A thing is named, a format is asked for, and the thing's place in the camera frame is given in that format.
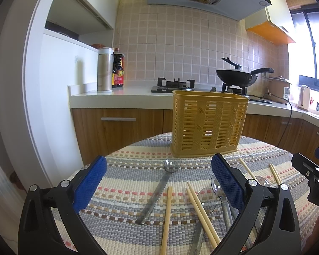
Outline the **person right hand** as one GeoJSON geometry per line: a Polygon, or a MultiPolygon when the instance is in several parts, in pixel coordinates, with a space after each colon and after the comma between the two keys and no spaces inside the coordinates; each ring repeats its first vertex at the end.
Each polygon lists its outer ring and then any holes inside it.
{"type": "Polygon", "coordinates": [[[308,239],[306,241],[306,244],[305,244],[304,249],[303,249],[303,254],[306,254],[306,252],[308,250],[310,250],[310,248],[312,246],[315,245],[318,238],[319,238],[319,215],[315,221],[315,226],[313,228],[312,234],[308,237],[308,239]]]}

